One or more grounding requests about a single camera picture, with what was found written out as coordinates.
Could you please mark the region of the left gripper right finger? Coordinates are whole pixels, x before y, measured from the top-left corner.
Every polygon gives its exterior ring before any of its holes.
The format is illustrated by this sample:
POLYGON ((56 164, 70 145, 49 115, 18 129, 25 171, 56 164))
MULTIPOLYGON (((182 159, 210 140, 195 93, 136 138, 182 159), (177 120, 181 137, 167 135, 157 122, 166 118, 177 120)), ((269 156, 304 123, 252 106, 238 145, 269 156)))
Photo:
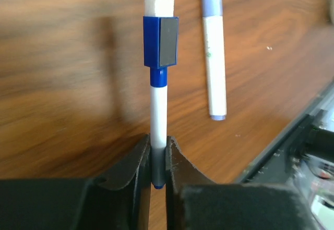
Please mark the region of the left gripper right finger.
POLYGON ((168 229, 317 229, 296 189, 283 184, 217 184, 181 152, 165 151, 168 229))

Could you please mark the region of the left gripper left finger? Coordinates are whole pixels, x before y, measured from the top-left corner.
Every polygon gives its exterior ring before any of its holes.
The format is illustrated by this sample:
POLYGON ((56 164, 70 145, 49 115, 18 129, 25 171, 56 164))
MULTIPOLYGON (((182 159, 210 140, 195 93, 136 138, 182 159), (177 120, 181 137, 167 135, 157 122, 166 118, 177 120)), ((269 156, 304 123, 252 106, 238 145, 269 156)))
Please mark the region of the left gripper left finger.
POLYGON ((148 135, 92 178, 1 180, 1 229, 147 229, 148 135))

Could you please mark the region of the dark blue pen cap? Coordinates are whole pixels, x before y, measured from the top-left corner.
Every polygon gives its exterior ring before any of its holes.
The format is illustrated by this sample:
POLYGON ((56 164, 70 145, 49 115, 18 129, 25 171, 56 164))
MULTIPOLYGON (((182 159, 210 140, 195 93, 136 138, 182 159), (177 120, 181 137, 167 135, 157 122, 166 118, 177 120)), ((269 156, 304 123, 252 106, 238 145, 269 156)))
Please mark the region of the dark blue pen cap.
POLYGON ((168 85, 168 67, 177 64, 178 32, 174 0, 144 0, 144 65, 152 87, 168 85))

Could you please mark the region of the white marker with purple ink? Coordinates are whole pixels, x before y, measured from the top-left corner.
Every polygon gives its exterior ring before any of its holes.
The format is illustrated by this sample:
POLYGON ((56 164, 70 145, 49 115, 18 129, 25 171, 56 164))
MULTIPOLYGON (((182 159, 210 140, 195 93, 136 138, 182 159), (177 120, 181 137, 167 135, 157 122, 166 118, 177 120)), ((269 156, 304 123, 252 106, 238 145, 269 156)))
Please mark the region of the white marker with purple ink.
POLYGON ((207 73, 209 116, 225 120, 227 115, 222 0, 201 0, 207 73))

